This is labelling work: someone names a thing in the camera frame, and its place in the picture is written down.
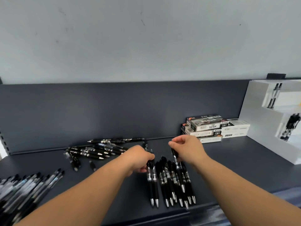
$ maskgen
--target white wall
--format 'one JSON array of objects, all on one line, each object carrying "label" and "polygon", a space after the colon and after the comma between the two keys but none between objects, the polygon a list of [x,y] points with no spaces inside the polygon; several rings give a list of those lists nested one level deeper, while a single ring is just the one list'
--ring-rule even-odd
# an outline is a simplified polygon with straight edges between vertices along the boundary
[{"label": "white wall", "polygon": [[301,72],[301,0],[0,0],[5,84]]}]

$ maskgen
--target hand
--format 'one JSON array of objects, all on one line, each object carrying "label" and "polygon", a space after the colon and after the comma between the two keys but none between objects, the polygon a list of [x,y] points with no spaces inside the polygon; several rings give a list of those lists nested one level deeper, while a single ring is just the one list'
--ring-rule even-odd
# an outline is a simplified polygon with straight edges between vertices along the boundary
[{"label": "hand", "polygon": [[179,160],[196,166],[202,160],[209,159],[202,143],[195,136],[182,135],[173,138],[168,145],[179,154]]},{"label": "hand", "polygon": [[118,158],[122,159],[123,162],[129,163],[128,176],[130,176],[134,170],[141,173],[146,172],[146,163],[148,160],[153,160],[155,155],[145,151],[140,145],[136,145]]}]

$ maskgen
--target left hand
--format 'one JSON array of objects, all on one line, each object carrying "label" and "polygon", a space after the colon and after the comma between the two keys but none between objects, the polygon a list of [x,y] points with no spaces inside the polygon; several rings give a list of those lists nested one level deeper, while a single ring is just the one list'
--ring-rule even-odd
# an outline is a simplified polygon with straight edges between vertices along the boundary
[{"label": "left hand", "polygon": [[146,163],[148,160],[153,160],[155,155],[145,151],[140,145],[136,145],[128,149],[118,158],[122,159],[125,163],[129,163],[128,176],[130,176],[133,171],[146,172]]}]

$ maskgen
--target white display stand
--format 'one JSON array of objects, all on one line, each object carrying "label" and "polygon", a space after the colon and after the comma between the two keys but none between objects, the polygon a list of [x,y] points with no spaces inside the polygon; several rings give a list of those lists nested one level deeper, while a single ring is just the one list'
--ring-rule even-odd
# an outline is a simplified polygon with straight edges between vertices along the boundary
[{"label": "white display stand", "polygon": [[[273,109],[267,108],[278,90]],[[301,122],[287,141],[280,139],[291,115],[301,114],[300,80],[253,80],[249,82],[239,119],[251,124],[248,137],[293,164],[301,164]]]}]

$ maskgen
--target stack of boxes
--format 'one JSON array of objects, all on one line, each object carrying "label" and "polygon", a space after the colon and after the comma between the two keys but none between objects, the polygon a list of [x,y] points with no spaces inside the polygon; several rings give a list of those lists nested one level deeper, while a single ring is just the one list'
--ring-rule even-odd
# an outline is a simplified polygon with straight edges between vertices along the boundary
[{"label": "stack of boxes", "polygon": [[237,119],[227,120],[218,114],[189,117],[181,125],[181,134],[197,137],[201,143],[220,142],[222,138],[246,136],[250,124]]}]

